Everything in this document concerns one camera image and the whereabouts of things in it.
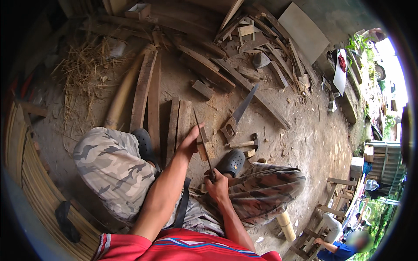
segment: blue shirt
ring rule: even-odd
[[[316,256],[324,261],[344,261],[357,253],[356,248],[353,246],[347,246],[346,244],[337,241],[335,241],[333,245],[338,246],[338,249],[335,253],[324,249],[319,251]]]

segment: wooden box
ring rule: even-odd
[[[131,19],[144,20],[151,14],[151,4],[134,4],[125,11],[125,17]]]

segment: hammer head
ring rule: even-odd
[[[258,140],[258,133],[251,134],[251,140],[254,141],[255,151],[257,151],[258,146],[260,145],[260,141]]]

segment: hammer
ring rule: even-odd
[[[230,143],[229,147],[231,149],[239,148],[239,147],[246,147],[246,146],[255,146],[255,150],[257,151],[259,146],[259,140],[258,140],[258,133],[251,134],[251,140],[243,143]]]

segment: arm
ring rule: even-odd
[[[147,193],[141,212],[129,234],[143,236],[151,242],[168,222],[180,196],[186,178],[187,166],[196,152],[199,129],[194,126]]]
[[[209,177],[205,177],[205,184],[210,196],[218,203],[219,210],[224,218],[227,239],[255,253],[254,243],[251,241],[229,199],[228,178],[217,169],[214,169],[214,172],[216,174],[215,182],[212,183]]]
[[[321,238],[316,238],[313,243],[318,243],[320,245],[323,245],[326,249],[328,249],[331,253],[335,253],[338,250],[338,246],[334,246],[331,243],[325,242]]]

